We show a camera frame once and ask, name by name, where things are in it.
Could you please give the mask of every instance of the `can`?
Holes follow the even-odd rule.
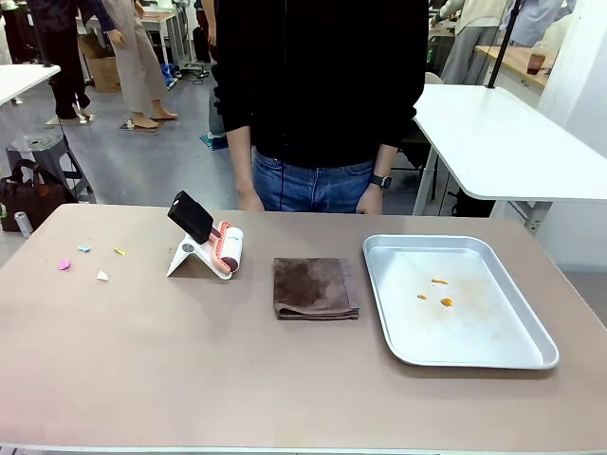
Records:
[[[29,222],[29,218],[26,213],[24,211],[16,212],[15,221],[17,222],[19,229],[21,229],[23,236],[28,239],[34,229],[31,227],[31,223]]]

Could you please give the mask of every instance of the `black pants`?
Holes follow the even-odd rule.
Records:
[[[64,31],[42,33],[43,46],[52,64],[57,64],[61,72],[50,78],[50,86],[55,96],[55,114],[59,118],[75,118],[72,104],[76,102],[85,108],[90,99],[84,93],[84,75],[78,54],[78,30],[76,24]]]

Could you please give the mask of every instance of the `white phone stand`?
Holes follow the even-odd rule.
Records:
[[[183,238],[177,250],[175,252],[175,256],[171,261],[171,266],[169,267],[169,271],[167,272],[167,277],[171,276],[173,272],[183,263],[188,256],[191,254],[196,255],[200,260],[205,263],[215,275],[217,275],[222,280],[229,280],[231,278],[231,273],[226,273],[223,270],[217,268],[217,266],[212,261],[212,243],[205,242],[203,245],[199,244],[190,237],[189,234]]]

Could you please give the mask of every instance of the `metal stool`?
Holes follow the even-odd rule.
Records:
[[[61,161],[64,155],[67,158],[64,162],[70,168],[69,170],[62,167]],[[7,147],[7,157],[11,169],[20,159],[33,157],[34,161],[59,178],[76,198],[90,203],[96,202],[93,188],[88,183],[76,156],[69,149],[67,138],[63,134],[44,131],[26,135],[25,141],[15,141]],[[67,179],[74,182],[73,187],[68,185]]]

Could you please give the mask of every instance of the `brown cloth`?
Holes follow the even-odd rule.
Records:
[[[359,303],[346,259],[274,259],[278,319],[358,319]]]

